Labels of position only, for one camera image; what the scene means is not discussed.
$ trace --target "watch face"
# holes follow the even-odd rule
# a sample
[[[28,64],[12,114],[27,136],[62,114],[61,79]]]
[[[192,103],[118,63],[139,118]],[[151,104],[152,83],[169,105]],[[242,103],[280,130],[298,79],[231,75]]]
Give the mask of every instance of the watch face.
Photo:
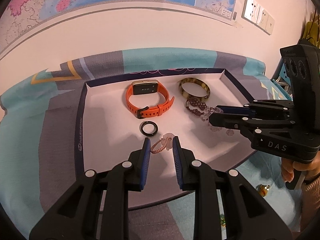
[[[156,93],[158,89],[157,80],[143,80],[132,83],[134,95],[144,95]]]

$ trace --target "watch strap buckle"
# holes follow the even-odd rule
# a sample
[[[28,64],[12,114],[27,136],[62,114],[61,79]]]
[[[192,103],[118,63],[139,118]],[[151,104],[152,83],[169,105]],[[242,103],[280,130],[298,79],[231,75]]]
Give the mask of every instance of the watch strap buckle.
[[[142,109],[138,109],[138,110],[137,110],[137,118],[138,118],[138,119],[145,119],[145,117],[142,117],[141,112],[142,112],[142,111],[146,111],[146,110],[148,110],[148,109],[149,109],[148,106],[146,106],[145,108],[142,108]]]

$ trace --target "sleeve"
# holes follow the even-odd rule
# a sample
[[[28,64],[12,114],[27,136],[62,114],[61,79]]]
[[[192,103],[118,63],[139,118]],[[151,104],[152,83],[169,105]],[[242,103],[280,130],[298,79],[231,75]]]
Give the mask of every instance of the sleeve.
[[[310,184],[303,183],[302,187],[302,213],[301,213],[301,231],[303,231],[309,222],[316,215],[320,207],[320,177]]]

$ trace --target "power socket panel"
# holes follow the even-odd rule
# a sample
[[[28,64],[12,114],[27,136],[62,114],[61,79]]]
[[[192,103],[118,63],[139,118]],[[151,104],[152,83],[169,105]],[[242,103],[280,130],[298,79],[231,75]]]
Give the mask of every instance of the power socket panel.
[[[271,15],[268,17],[267,26],[265,28],[266,33],[271,35],[273,33],[273,28],[275,27],[276,21],[272,18]]]
[[[242,18],[253,24],[257,24],[260,5],[255,0],[245,0]]]
[[[268,12],[260,7],[259,15],[258,15],[258,20],[257,20],[257,25],[262,29],[265,30],[267,27],[267,22],[268,22],[269,14]]]

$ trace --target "tortoiseshell bangle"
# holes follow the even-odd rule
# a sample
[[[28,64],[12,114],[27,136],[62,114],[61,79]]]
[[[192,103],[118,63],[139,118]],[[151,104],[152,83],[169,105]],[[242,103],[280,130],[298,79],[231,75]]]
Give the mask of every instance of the tortoiseshell bangle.
[[[184,84],[184,83],[195,83],[195,84],[201,86],[207,92],[207,95],[204,97],[197,97],[197,96],[189,94],[182,87],[182,84]],[[182,79],[179,83],[179,91],[185,98],[195,98],[201,102],[206,101],[210,96],[210,88],[208,87],[208,85],[197,78],[184,78],[184,79]]]

